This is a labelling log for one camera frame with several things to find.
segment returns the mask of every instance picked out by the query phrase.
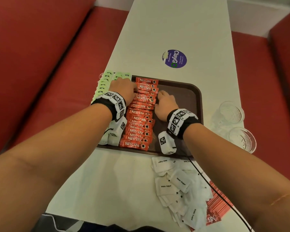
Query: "hand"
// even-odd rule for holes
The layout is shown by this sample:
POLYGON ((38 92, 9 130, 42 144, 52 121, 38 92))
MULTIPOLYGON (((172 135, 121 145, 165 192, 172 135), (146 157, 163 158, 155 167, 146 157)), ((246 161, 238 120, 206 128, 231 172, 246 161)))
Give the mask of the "hand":
POLYGON ((158 93, 159 104, 155 105, 155 113, 162 121, 167 121, 168 114, 175 109, 178 109, 175 98, 169 95, 164 90, 158 93))
POLYGON ((128 106, 132 100, 136 97, 138 87, 136 83, 132 82, 128 78, 118 78, 117 80, 112 80, 109 86, 109 91, 119 93, 126 101, 126 106, 128 106))

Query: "table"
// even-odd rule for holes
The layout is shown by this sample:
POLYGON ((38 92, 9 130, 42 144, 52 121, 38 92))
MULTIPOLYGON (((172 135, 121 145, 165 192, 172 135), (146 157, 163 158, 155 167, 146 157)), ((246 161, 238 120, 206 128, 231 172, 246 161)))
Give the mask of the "table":
MULTIPOLYGON (((223 101, 240 104, 227 1, 135 0, 107 69, 196 85, 202 93, 204 125, 209 126, 223 101), (185 66, 163 62, 162 55, 171 49, 185 54, 185 66)), ((149 225, 189 231, 173 222, 155 195, 151 156, 108 149, 96 148, 47 212, 128 230, 149 225)), ((222 222, 200 231, 247 228, 230 211, 222 222)))

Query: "wristband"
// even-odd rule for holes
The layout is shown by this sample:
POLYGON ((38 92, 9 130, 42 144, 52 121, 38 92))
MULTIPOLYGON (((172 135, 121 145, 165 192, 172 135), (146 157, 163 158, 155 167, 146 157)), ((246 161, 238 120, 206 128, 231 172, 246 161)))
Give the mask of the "wristband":
POLYGON ((108 91, 94 100, 91 105, 101 103, 108 107, 112 113, 112 120, 118 121, 126 112, 126 101, 116 92, 108 91))
POLYGON ((189 125, 201 123, 194 113, 186 109, 175 109, 171 111, 167 117, 167 121, 169 122, 167 132, 171 136, 177 136, 181 140, 189 125))

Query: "purple circular sticker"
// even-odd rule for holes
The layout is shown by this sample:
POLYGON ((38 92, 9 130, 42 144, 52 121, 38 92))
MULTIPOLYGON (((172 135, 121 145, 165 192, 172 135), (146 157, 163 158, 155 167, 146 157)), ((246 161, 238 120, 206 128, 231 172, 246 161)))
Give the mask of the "purple circular sticker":
POLYGON ((181 68, 186 65, 187 58, 183 52, 175 49, 168 50, 162 55, 163 62, 173 68, 181 68))

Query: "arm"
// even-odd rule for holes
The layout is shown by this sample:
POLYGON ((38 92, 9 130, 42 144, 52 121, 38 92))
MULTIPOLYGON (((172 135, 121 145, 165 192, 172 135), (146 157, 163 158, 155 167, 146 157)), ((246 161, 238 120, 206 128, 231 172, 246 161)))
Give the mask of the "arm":
MULTIPOLYGON (((135 83, 113 81, 128 105, 135 83)), ((0 231, 30 231, 62 184, 89 157, 112 120, 93 104, 0 155, 0 231)))
MULTIPOLYGON (((155 113, 166 121, 167 115, 178 109, 178 105, 174 96, 164 91, 158 96, 155 113)), ((191 124, 183 139, 201 168, 256 232, 290 231, 288 179, 201 124, 191 124), (288 196, 271 205, 284 195, 288 196)))

